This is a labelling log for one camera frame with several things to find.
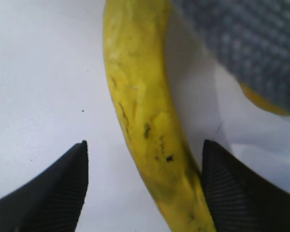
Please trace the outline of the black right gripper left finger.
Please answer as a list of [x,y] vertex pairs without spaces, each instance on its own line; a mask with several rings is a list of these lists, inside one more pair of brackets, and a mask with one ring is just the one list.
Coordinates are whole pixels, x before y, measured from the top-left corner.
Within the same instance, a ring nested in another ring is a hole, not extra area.
[[88,188],[87,142],[0,199],[0,232],[73,232]]

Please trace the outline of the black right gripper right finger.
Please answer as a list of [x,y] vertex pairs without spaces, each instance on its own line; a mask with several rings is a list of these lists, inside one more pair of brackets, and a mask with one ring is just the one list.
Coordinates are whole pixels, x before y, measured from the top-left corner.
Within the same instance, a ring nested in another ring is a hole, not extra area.
[[205,140],[202,188],[218,232],[290,232],[290,193]]

